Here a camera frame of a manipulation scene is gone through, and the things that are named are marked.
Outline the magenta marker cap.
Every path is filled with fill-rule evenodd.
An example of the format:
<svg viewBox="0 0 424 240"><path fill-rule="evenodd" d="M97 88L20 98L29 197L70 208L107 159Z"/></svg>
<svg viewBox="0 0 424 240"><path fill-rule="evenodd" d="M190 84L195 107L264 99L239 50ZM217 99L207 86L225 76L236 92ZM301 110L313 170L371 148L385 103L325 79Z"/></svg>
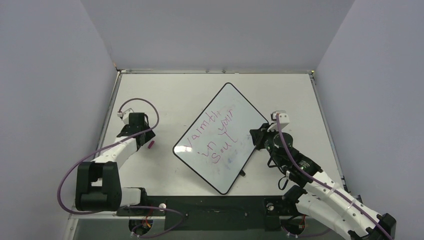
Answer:
<svg viewBox="0 0 424 240"><path fill-rule="evenodd" d="M152 147L153 147L153 145L155 144L155 141L154 140L152 140L150 143L149 143L149 145L148 145L148 149L151 149Z"/></svg>

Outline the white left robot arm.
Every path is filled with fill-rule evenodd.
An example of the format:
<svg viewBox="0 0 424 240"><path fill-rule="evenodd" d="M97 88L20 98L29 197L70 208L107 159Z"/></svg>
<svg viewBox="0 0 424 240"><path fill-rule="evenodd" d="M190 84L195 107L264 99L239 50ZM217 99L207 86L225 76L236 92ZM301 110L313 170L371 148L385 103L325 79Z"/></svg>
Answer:
<svg viewBox="0 0 424 240"><path fill-rule="evenodd" d="M84 212L114 212L129 206L136 215L149 209L147 193L143 187L123 187L119 169L155 133L143 112L124 114L124 126L116 136L114 146L92 161L84 161L77 167L75 207Z"/></svg>

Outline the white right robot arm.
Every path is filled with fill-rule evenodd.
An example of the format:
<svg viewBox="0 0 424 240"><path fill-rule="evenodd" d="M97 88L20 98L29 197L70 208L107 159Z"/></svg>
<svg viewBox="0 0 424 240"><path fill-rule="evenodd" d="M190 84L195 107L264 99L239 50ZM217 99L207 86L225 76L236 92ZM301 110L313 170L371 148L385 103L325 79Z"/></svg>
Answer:
<svg viewBox="0 0 424 240"><path fill-rule="evenodd" d="M270 124L249 131L256 150L265 149L270 162L294 185L282 196L289 214L306 215L345 240L393 240L397 221L378 213L345 191L312 159L293 147L293 137L269 131Z"/></svg>

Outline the black framed whiteboard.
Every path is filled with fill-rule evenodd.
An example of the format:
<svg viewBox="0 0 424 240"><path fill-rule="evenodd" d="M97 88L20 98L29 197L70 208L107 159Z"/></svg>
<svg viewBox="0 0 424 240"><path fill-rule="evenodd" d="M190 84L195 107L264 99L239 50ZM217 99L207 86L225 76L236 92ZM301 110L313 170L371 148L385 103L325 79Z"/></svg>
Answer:
<svg viewBox="0 0 424 240"><path fill-rule="evenodd" d="M250 130L265 123L263 114L227 82L172 152L219 194L226 195L254 152Z"/></svg>

